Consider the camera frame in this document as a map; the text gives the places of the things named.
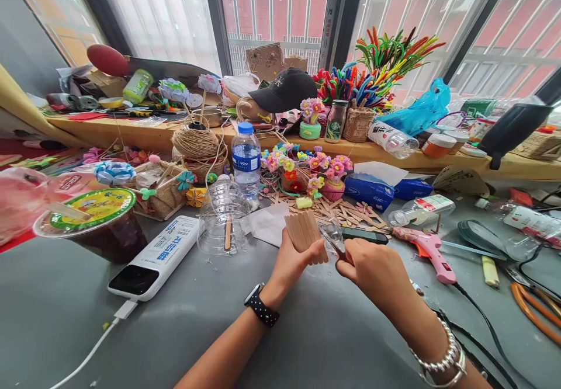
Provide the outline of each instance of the person's left hand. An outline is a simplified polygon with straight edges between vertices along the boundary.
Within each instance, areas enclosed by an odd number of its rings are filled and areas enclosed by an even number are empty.
[[[282,243],[276,257],[275,267],[269,282],[261,291],[260,297],[268,307],[276,309],[292,286],[298,281],[307,265],[327,262],[327,252],[322,239],[312,243],[304,252],[299,253],[290,240],[288,230],[282,230]]]

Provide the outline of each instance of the black cap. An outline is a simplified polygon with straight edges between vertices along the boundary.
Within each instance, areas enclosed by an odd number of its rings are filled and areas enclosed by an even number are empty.
[[[249,95],[269,113],[299,109],[302,100],[317,97],[314,79],[298,68],[282,71],[268,88],[250,91]]]

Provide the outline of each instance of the smartwatch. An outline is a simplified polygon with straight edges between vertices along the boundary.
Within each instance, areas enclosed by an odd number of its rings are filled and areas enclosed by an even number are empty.
[[[272,328],[273,326],[275,326],[275,323],[279,319],[280,315],[276,311],[268,308],[261,301],[261,298],[259,297],[259,293],[261,292],[263,287],[265,287],[265,284],[263,283],[257,284],[255,288],[251,290],[251,292],[245,298],[244,306],[251,307],[253,309],[253,312],[259,318],[259,320],[263,322],[265,326]]]

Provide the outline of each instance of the person's right hand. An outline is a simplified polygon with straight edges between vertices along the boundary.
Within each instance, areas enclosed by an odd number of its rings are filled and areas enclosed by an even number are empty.
[[[411,308],[421,301],[394,249],[363,239],[348,239],[345,252],[350,263],[338,259],[337,272],[354,282],[389,320],[399,320],[407,314],[404,307]]]

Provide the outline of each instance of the charging cable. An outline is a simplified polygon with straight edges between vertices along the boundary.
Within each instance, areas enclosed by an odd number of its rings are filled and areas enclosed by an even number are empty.
[[[99,338],[99,341],[97,341],[97,343],[93,346],[92,350],[89,352],[88,356],[84,359],[82,364],[80,364],[76,370],[74,370],[67,377],[65,377],[60,382],[58,382],[55,386],[51,387],[51,389],[58,389],[62,387],[66,382],[68,382],[70,379],[76,376],[80,372],[80,370],[82,370],[85,367],[85,365],[88,364],[88,362],[92,359],[92,357],[94,356],[95,352],[98,350],[103,340],[107,338],[109,332],[111,332],[111,329],[113,329],[115,325],[117,325],[121,320],[125,320],[127,317],[129,317],[130,313],[134,310],[136,306],[138,306],[138,303],[136,301],[132,301],[132,300],[125,301],[124,304],[121,306],[121,308],[117,310],[117,312],[115,313],[115,319],[113,320],[113,323],[111,323],[109,327],[105,330],[101,338]]]

